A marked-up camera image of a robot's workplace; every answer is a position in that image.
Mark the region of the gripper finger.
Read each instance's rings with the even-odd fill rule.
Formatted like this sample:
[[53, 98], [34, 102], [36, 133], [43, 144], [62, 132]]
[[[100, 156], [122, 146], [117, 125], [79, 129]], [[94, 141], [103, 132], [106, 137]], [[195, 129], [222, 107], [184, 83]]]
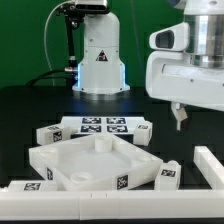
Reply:
[[172, 113], [177, 121], [177, 127], [176, 129], [178, 131], [181, 130], [181, 123], [188, 118], [186, 110], [185, 110], [185, 104], [172, 102], [171, 103], [171, 110]]

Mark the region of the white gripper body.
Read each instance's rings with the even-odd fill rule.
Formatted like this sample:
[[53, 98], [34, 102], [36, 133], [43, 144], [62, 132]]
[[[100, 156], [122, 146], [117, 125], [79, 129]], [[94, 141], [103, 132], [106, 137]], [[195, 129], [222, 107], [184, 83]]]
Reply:
[[224, 111], [224, 69], [192, 66], [189, 59], [184, 53], [154, 51], [146, 69], [149, 96]]

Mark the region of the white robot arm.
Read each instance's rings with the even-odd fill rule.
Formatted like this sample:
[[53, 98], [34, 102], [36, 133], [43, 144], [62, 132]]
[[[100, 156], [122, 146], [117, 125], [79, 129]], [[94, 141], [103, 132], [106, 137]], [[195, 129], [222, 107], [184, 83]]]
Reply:
[[[224, 0], [167, 0], [184, 11], [182, 23], [154, 32], [147, 60], [146, 91], [169, 101], [177, 121], [193, 105], [224, 111]], [[125, 66], [119, 58], [119, 20], [101, 15], [105, 0], [76, 0], [83, 11], [84, 57], [78, 65], [77, 93], [93, 98], [127, 91]]]

